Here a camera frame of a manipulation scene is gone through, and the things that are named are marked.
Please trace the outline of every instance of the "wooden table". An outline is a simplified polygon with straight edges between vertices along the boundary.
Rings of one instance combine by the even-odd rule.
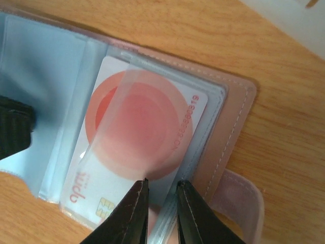
[[[255,79],[228,168],[263,193],[263,243],[325,241],[325,61],[238,0],[13,2]],[[20,179],[1,173],[0,191],[1,243],[79,243],[90,233]]]

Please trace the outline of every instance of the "black object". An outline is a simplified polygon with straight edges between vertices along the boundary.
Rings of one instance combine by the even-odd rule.
[[[148,180],[135,182],[111,215],[81,244],[145,244],[148,228]],[[180,244],[243,244],[223,224],[192,184],[177,186]]]
[[[29,148],[35,123],[32,107],[0,96],[0,160]]]

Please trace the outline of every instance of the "card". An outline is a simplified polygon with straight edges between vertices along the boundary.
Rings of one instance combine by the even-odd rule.
[[[160,208],[207,102],[197,89],[105,57],[69,169],[65,208],[99,225],[144,178],[150,204]]]

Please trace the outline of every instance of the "white object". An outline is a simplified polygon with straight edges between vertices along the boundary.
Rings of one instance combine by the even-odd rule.
[[[310,51],[325,59],[325,1],[240,0]]]

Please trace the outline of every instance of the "wooden surface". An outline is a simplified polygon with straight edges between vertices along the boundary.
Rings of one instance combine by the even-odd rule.
[[[238,0],[15,0],[256,80],[228,168],[265,200],[262,243],[325,242],[325,62]],[[0,243],[79,243],[90,232],[0,174]]]

